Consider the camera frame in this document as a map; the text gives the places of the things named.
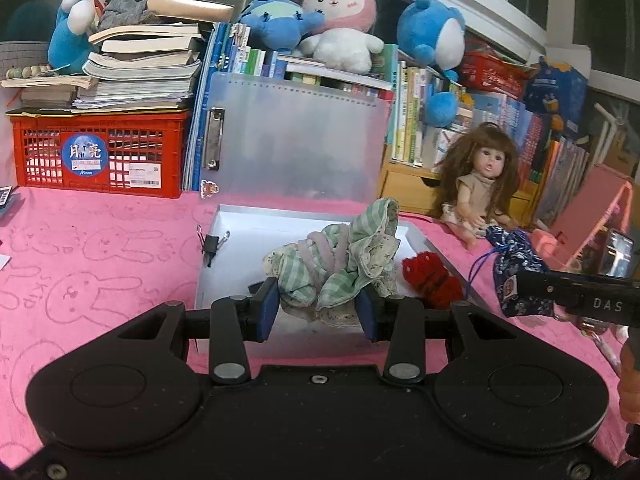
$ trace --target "drawstring bag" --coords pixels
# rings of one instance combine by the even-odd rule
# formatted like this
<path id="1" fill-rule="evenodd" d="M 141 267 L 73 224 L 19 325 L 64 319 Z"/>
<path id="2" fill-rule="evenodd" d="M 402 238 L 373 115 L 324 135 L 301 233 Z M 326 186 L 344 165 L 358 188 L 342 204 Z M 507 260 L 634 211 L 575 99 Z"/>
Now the drawstring bag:
<path id="1" fill-rule="evenodd" d="M 518 295 L 515 274 L 519 270 L 549 272 L 548 265 L 531 245 L 526 232 L 516 229 L 505 231 L 498 226 L 489 226 L 486 239 L 498 249 L 494 261 L 495 293 L 500 309 L 506 317 L 554 315 L 554 302 L 533 296 Z"/>

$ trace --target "screw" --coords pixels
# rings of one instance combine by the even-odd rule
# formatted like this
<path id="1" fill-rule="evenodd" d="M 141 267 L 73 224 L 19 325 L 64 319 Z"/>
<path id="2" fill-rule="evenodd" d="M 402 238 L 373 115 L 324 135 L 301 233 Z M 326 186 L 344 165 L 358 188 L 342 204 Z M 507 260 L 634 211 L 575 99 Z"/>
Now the screw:
<path id="1" fill-rule="evenodd" d="M 239 379 L 244 374 L 244 367 L 238 363 L 222 363 L 213 368 L 220 379 Z"/>
<path id="2" fill-rule="evenodd" d="M 415 379 L 420 374 L 420 368 L 411 363 L 396 363 L 389 367 L 389 373 L 396 379 Z"/>
<path id="3" fill-rule="evenodd" d="M 587 480 L 591 477 L 591 466 L 589 464 L 577 464 L 569 472 L 571 480 Z"/>
<path id="4" fill-rule="evenodd" d="M 47 476 L 51 480 L 65 480 L 66 469 L 60 464 L 49 464 L 47 466 Z"/>

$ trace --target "blue round sticker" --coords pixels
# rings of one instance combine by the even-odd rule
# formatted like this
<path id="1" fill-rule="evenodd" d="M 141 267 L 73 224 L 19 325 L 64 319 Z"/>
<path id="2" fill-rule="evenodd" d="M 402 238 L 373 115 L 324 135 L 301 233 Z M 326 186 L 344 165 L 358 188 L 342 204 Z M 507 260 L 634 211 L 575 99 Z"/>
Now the blue round sticker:
<path id="1" fill-rule="evenodd" d="M 77 176 L 95 176 L 107 168 L 109 153 L 100 137 L 77 134 L 62 146 L 62 161 Z"/>

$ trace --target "black binder clip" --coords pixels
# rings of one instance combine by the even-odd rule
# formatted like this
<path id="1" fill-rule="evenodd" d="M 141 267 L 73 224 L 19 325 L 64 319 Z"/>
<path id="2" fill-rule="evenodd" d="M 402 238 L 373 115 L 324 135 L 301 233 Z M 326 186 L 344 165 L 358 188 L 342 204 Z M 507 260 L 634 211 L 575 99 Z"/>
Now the black binder clip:
<path id="1" fill-rule="evenodd" d="M 229 240 L 231 233 L 227 231 L 222 238 L 220 238 L 219 236 L 204 235 L 202 233 L 202 227 L 200 227 L 199 225 L 197 228 L 197 232 L 198 238 L 200 239 L 202 254 L 204 255 L 204 263 L 207 267 L 210 267 L 213 257 L 216 255 L 219 248 L 222 247 L 222 244 Z"/>

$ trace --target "red basket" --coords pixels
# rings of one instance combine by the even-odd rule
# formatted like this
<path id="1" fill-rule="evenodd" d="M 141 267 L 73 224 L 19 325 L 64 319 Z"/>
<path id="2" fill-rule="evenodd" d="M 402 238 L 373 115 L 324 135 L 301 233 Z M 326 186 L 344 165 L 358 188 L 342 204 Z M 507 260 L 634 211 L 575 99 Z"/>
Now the red basket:
<path id="1" fill-rule="evenodd" d="M 529 75 L 482 52 L 468 52 L 460 65 L 460 84 L 467 89 L 500 92 L 518 101 Z"/>
<path id="2" fill-rule="evenodd" d="M 178 198 L 188 117 L 12 116 L 18 184 Z"/>

